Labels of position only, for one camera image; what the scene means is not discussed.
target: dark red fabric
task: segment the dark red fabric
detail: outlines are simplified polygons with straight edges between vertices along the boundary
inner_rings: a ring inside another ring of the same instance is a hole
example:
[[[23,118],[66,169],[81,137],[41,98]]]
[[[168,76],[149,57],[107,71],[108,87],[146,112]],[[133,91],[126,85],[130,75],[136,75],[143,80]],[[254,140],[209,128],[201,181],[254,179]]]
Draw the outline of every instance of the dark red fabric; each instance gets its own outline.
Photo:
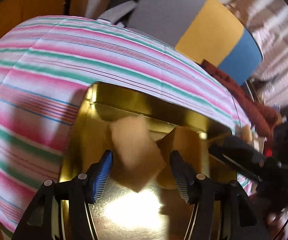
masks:
[[[204,60],[201,67],[218,82],[225,86],[236,98],[240,106],[248,116],[259,136],[271,138],[273,129],[278,121],[278,113],[275,109],[263,104],[252,102],[243,89],[226,73]]]

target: gray armrest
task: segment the gray armrest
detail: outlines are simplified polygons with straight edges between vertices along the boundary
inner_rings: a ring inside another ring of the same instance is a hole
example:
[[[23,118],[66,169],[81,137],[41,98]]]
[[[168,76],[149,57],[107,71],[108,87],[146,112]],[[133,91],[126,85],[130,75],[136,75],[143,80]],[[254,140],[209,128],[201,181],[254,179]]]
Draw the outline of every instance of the gray armrest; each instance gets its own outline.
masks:
[[[113,8],[110,8],[103,12],[98,19],[107,20],[111,23],[116,23],[123,16],[135,9],[137,3],[134,1],[127,1],[125,3],[119,4]]]

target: blue panel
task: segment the blue panel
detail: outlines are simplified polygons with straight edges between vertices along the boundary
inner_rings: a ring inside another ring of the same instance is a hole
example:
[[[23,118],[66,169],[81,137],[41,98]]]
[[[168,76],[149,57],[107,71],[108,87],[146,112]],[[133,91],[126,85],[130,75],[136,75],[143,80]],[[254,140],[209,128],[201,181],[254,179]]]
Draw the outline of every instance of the blue panel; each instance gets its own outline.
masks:
[[[218,68],[230,75],[241,86],[253,74],[261,61],[262,55],[257,44],[244,28],[241,39]]]

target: patterned curtain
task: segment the patterned curtain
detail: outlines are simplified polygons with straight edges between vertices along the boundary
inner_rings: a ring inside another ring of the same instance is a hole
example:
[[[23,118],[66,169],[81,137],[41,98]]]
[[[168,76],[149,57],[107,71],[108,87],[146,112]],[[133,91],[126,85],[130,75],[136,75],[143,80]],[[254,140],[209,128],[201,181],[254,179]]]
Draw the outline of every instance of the patterned curtain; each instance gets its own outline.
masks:
[[[284,0],[234,0],[233,14],[252,33],[264,60],[253,76],[267,85],[258,91],[266,104],[288,105],[288,6]]]

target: gold tray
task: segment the gold tray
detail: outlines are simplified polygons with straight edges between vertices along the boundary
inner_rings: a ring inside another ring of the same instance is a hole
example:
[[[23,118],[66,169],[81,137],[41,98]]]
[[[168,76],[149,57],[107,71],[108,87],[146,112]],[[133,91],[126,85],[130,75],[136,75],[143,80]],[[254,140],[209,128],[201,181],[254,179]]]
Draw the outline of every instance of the gold tray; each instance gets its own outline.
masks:
[[[213,180],[228,182],[236,172],[209,157],[208,145],[231,134],[231,130],[197,112],[156,97],[112,84],[92,85],[80,107],[71,142],[61,170],[60,182],[75,177],[100,156],[92,158],[92,145],[85,143],[89,130],[103,132],[97,122],[112,122],[142,114],[146,117],[152,138],[159,140],[177,125],[188,126],[203,139],[202,172]],[[109,179],[103,197],[90,210],[99,239],[183,239],[193,206],[181,199],[177,190],[159,188],[154,181],[139,193]],[[213,236],[216,239],[219,205],[215,205]],[[63,201],[66,237],[70,238],[68,202]]]

